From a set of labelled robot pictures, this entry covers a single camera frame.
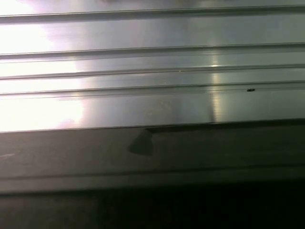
corrugated metal sheet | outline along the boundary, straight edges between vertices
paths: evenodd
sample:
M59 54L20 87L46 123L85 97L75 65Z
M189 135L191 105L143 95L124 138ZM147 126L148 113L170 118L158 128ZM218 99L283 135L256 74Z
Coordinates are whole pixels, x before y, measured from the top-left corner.
M304 10L301 0L3 0L0 131L304 118Z

